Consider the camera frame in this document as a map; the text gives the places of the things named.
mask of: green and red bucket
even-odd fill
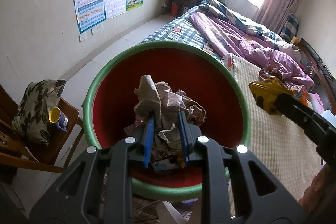
[[[113,146],[134,122],[140,78],[151,75],[173,91],[183,90],[207,112],[200,129],[220,145],[248,146],[250,117],[243,93],[230,72],[203,50],[181,42],[148,42],[113,58],[93,80],[84,102],[84,132],[89,145]],[[201,196],[202,171],[184,168],[163,176],[152,168],[132,169],[133,192],[145,198],[187,200]]]

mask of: crumpled paper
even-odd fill
[[[178,113],[184,111],[188,123],[200,126],[205,118],[206,111],[197,102],[187,97],[182,90],[173,92],[164,81],[154,83],[150,75],[140,79],[140,86],[134,90],[139,103],[134,107],[136,114],[135,124],[146,121],[150,112],[155,114],[155,137],[152,148],[154,161],[162,160],[171,155],[177,155],[181,150],[181,141],[178,126]]]

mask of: bed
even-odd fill
[[[315,152],[315,145],[305,136],[303,130],[288,118],[268,115],[257,107],[248,88],[248,83],[251,80],[259,80],[260,67],[231,53],[228,57],[222,58],[189,20],[190,16],[199,10],[199,7],[191,8],[187,13],[152,33],[142,42],[178,41],[187,43],[211,54],[229,69],[241,87],[249,107],[251,116],[249,149],[279,179],[294,198],[299,200],[320,170],[320,157]]]

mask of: chair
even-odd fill
[[[28,158],[28,160],[22,159],[17,156],[0,152],[0,164],[25,169],[62,173],[68,167],[71,157],[83,136],[84,130],[83,120],[78,116],[79,110],[77,108],[70,105],[63,98],[60,99],[58,107],[68,118],[67,132],[55,130],[55,132],[51,134],[49,147],[44,147],[29,141],[23,141],[23,139],[14,132],[13,128],[7,122],[2,120],[0,116],[0,148],[11,152],[19,152]],[[82,129],[73,143],[64,166],[54,166],[57,156],[70,136],[75,124],[78,124]]]

